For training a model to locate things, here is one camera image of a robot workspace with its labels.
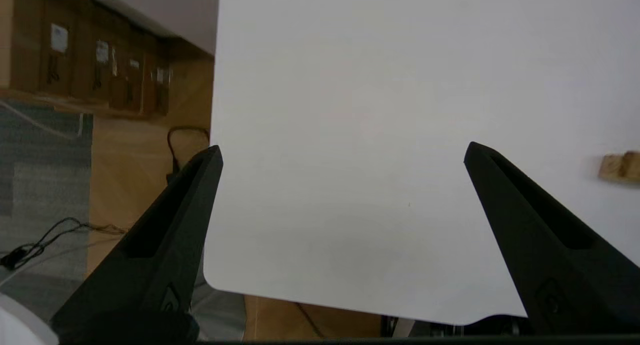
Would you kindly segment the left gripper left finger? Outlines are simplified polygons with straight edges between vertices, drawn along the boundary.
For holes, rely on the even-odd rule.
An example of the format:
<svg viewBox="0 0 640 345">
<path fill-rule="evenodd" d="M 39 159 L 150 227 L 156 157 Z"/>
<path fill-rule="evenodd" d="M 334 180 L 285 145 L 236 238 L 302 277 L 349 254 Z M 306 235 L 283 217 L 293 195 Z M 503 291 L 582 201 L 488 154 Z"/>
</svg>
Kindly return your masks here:
<svg viewBox="0 0 640 345">
<path fill-rule="evenodd" d="M 52 318 L 60 337 L 196 337 L 189 308 L 224 162 L 197 153 Z"/>
</svg>

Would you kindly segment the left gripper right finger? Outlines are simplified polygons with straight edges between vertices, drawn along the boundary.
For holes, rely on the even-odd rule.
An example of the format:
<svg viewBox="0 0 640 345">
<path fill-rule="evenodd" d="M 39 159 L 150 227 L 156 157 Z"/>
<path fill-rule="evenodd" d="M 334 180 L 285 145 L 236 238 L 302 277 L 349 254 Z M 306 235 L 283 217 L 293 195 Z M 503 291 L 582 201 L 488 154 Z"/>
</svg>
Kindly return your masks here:
<svg viewBox="0 0 640 345">
<path fill-rule="evenodd" d="M 633 261 L 491 147 L 470 142 L 464 165 L 535 331 L 639 333 Z"/>
</svg>

